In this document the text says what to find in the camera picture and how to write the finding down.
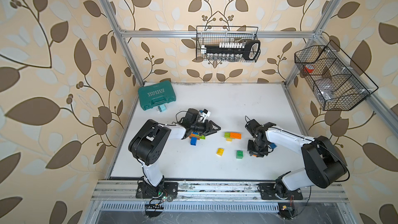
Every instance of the lime green lego brick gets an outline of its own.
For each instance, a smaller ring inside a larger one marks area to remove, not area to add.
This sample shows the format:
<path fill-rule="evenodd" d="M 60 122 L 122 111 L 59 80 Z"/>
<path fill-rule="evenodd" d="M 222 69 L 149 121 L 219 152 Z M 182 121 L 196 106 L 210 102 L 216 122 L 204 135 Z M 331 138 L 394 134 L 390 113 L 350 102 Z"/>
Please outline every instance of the lime green lego brick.
<path fill-rule="evenodd" d="M 236 158 L 242 159 L 243 158 L 243 151 L 236 151 Z"/>

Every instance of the yellow lego brick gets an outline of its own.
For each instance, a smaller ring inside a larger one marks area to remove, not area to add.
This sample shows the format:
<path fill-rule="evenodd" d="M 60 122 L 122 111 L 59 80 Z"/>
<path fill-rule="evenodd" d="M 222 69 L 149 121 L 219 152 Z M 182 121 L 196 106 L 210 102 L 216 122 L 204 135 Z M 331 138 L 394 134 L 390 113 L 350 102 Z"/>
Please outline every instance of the yellow lego brick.
<path fill-rule="evenodd" d="M 223 152 L 224 152 L 224 149 L 219 148 L 219 149 L 217 150 L 217 155 L 222 156 L 222 153 L 223 153 Z"/>
<path fill-rule="evenodd" d="M 231 132 L 230 133 L 230 138 L 241 139 L 242 138 L 242 134 L 236 133 L 236 132 Z"/>

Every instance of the teal tool case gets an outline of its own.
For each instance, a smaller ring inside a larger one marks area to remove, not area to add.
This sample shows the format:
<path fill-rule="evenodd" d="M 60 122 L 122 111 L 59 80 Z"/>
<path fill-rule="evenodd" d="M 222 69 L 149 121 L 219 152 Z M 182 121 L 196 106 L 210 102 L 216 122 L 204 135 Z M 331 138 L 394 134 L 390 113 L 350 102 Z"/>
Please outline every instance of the teal tool case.
<path fill-rule="evenodd" d="M 152 86 L 140 87 L 138 89 L 138 97 L 143 110 L 176 101 L 170 81 L 159 82 Z"/>

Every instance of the hanging wire basket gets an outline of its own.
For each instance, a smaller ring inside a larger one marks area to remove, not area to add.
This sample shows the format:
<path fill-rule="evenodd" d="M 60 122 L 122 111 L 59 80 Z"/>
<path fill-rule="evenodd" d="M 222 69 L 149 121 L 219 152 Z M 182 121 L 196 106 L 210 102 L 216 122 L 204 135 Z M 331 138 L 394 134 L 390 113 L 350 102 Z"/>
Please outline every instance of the hanging wire basket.
<path fill-rule="evenodd" d="M 260 56 L 258 27 L 197 26 L 196 57 L 208 61 L 256 62 Z"/>
<path fill-rule="evenodd" d="M 379 87 L 346 52 L 331 42 L 297 51 L 295 63 L 324 111 L 350 111 Z M 337 47 L 350 58 L 352 67 L 337 57 Z M 360 78 L 367 79 L 372 86 L 366 86 Z"/>

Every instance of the ventilation grate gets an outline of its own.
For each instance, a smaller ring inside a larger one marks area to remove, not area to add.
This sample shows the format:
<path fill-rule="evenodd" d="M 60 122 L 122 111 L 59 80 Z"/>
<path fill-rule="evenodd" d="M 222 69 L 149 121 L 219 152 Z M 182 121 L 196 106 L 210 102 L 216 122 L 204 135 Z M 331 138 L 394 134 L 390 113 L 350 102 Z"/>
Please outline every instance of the ventilation grate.
<path fill-rule="evenodd" d="M 145 201 L 107 201 L 103 211 L 144 211 Z M 277 202 L 164 202 L 168 212 L 279 212 Z"/>

